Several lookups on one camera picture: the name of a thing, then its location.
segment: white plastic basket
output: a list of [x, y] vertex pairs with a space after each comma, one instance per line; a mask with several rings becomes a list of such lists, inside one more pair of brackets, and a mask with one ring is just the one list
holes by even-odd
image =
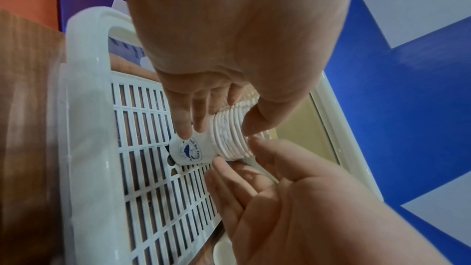
[[112, 72], [108, 36], [140, 46], [129, 16], [90, 8], [67, 25], [58, 136], [67, 264], [188, 264], [220, 222], [209, 164], [169, 166], [160, 83]]

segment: finger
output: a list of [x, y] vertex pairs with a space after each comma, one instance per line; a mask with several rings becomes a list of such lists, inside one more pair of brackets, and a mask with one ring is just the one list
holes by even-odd
[[293, 182], [307, 177], [335, 175], [341, 171], [338, 165], [286, 140], [251, 137], [248, 144], [262, 167], [273, 166], [278, 175]]
[[241, 161], [233, 162], [231, 168], [234, 169], [243, 180], [248, 182], [256, 192], [262, 192], [276, 185], [273, 180], [265, 176], [262, 172]]
[[217, 212], [221, 216], [227, 235], [232, 239], [244, 209], [216, 171], [210, 169], [206, 172], [205, 183]]
[[218, 87], [211, 90], [209, 95], [208, 114], [216, 114], [226, 100], [229, 87]]
[[245, 115], [242, 133], [252, 136], [274, 128], [288, 117], [299, 102], [275, 103], [260, 97], [259, 102]]
[[170, 115], [177, 135], [183, 140], [191, 138], [191, 95], [182, 94], [163, 88], [170, 106]]
[[232, 83], [227, 93], [227, 104], [230, 106], [237, 104], [237, 102], [240, 100], [240, 97], [244, 93], [244, 90], [245, 86]]
[[212, 162], [212, 166], [231, 190], [234, 197], [239, 201], [242, 208], [247, 207], [250, 200], [257, 195], [254, 188], [240, 177], [223, 158], [216, 157]]
[[193, 94], [193, 99], [191, 101], [191, 110], [193, 116], [193, 128], [195, 131], [202, 133], [207, 128], [206, 123], [206, 111], [207, 111], [207, 101], [209, 90], [201, 90]]

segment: hand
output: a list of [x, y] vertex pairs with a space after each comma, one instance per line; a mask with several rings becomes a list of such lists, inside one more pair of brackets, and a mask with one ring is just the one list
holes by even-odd
[[338, 165], [287, 141], [249, 145], [279, 184], [222, 158], [205, 176], [238, 265], [448, 264]]
[[249, 83], [261, 97], [245, 117], [244, 135], [280, 124], [312, 91], [350, 2], [127, 1], [183, 139], [191, 137], [192, 120], [204, 131], [207, 112], [215, 114], [226, 96], [236, 103]]

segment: blue logo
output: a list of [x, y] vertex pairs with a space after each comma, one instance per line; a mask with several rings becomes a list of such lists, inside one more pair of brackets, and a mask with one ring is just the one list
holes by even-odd
[[190, 161], [199, 161], [202, 158], [201, 150], [194, 138], [182, 141], [179, 146], [179, 153], [180, 156]]

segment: plastic grate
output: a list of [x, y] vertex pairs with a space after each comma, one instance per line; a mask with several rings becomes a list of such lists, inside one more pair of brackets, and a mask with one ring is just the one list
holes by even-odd
[[170, 166], [175, 134], [160, 83], [112, 72], [130, 264], [187, 265], [220, 217], [204, 183], [209, 164]]

